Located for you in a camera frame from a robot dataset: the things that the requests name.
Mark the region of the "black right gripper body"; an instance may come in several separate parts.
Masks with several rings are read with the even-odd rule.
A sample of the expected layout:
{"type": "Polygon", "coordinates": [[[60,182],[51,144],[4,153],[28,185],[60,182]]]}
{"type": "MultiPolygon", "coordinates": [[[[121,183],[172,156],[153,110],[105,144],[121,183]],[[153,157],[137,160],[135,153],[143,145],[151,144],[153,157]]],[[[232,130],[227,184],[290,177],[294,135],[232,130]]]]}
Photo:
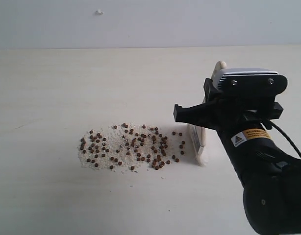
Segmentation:
{"type": "Polygon", "coordinates": [[[275,97],[227,97],[218,91],[210,78],[204,82],[205,102],[184,108],[174,107],[175,122],[192,124],[218,132],[231,131],[248,123],[278,119],[283,108],[275,97]]]}

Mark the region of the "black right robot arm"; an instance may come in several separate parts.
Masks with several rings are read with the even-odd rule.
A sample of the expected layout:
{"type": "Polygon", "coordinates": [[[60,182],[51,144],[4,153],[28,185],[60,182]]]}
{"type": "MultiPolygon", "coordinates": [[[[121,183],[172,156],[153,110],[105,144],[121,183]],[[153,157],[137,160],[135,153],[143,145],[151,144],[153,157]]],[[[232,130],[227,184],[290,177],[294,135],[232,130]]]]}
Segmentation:
{"type": "Polygon", "coordinates": [[[176,122],[215,130],[243,186],[243,206],[260,235],[301,234],[301,156],[283,152],[268,135],[283,108],[275,98],[282,75],[229,77],[204,83],[205,102],[176,105],[176,122]]]}

